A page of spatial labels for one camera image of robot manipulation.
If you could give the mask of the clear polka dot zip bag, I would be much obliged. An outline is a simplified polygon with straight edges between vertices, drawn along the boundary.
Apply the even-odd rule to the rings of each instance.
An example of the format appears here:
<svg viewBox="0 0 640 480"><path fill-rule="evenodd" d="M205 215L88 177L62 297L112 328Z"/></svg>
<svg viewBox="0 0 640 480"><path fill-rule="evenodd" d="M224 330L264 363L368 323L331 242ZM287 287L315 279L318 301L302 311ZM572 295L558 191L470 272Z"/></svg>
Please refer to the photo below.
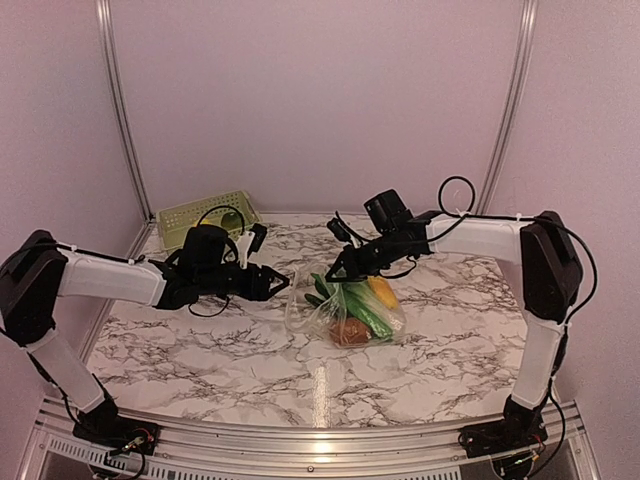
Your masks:
<svg viewBox="0 0 640 480"><path fill-rule="evenodd" d="M310 337L322 339L332 343L338 348L356 348L340 347L336 345L329 336L329 327L333 322L353 317L348 313L345 303L344 313L334 313L328 309L314 308L304 299L305 293L316 293L311 274L320 274L325 279L325 274L327 272L328 269L320 264L310 264L295 271L285 309L285 326L292 333L304 334ZM367 279L364 281L350 283L329 283L326 280L325 281L328 284L336 286L342 295L344 290L348 290L355 294L393 330L393 337L391 340L384 341L373 336L366 345L357 347L395 344L400 342L404 337L406 330L406 317L400 302L399 307L394 310L386 308L370 289Z"/></svg>

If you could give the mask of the green fake pepper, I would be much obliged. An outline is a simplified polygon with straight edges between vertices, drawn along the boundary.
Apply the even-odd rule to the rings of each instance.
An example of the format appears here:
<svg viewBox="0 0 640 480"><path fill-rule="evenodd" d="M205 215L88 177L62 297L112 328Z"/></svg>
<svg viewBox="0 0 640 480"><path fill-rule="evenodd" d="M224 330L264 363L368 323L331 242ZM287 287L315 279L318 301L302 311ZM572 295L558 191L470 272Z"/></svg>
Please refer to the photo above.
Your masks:
<svg viewBox="0 0 640 480"><path fill-rule="evenodd" d="M222 228L227 230L241 228L243 225L243 218L238 213L229 211L224 213L221 217L220 225Z"/></svg>

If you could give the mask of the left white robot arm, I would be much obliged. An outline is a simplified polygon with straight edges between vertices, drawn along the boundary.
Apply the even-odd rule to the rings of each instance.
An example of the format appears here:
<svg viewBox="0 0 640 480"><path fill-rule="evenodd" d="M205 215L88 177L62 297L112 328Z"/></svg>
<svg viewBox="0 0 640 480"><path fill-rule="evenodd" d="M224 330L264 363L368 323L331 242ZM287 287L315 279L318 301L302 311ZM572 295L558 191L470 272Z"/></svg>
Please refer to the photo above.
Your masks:
<svg viewBox="0 0 640 480"><path fill-rule="evenodd" d="M119 444L126 423L117 416L108 392L58 333L57 301L100 298L166 311L191 307L203 296L267 301L289 280L269 266L250 262L265 236L261 225L238 239L217 226L195 226L182 247L159 261L90 252L37 230L1 267L1 329L87 418L92 434L106 445Z"/></svg>

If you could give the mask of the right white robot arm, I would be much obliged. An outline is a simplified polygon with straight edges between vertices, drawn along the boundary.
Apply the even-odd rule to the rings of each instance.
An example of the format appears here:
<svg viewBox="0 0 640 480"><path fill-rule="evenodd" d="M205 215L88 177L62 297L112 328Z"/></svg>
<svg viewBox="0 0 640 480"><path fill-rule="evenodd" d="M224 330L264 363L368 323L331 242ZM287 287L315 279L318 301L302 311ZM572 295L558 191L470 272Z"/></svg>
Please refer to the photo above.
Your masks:
<svg viewBox="0 0 640 480"><path fill-rule="evenodd" d="M378 232L367 240L334 216L328 229L344 243L327 281L355 282L388 269L395 261L436 253L492 258L517 272L514 286L527 331L524 353L505 419L495 438L515 448L534 431L531 414L548 401L551 382L568 343L568 323L583 280L583 267L560 216L482 216L442 208L414 215L395 190L365 204Z"/></svg>

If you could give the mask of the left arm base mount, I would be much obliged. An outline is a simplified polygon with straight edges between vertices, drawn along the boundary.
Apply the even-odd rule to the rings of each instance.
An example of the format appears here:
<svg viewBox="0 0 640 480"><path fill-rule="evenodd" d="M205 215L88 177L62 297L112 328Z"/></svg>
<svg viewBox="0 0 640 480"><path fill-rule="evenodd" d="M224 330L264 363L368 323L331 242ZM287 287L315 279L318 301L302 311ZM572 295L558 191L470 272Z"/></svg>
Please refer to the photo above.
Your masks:
<svg viewBox="0 0 640 480"><path fill-rule="evenodd" d="M159 439L158 424L121 416L113 406L71 415L73 435L105 447L91 470L98 479L142 479Z"/></svg>

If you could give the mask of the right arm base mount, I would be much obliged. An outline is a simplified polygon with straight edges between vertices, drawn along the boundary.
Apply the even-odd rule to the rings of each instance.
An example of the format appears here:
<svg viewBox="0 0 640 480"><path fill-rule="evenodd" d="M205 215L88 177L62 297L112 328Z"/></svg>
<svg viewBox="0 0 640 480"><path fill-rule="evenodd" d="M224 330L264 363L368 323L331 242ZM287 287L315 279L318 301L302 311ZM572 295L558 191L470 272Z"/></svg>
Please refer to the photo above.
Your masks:
<svg viewBox="0 0 640 480"><path fill-rule="evenodd" d="M462 427L458 444L468 458L496 456L491 463L499 479L527 479L546 449L542 409L547 400L529 410L508 397L500 420Z"/></svg>

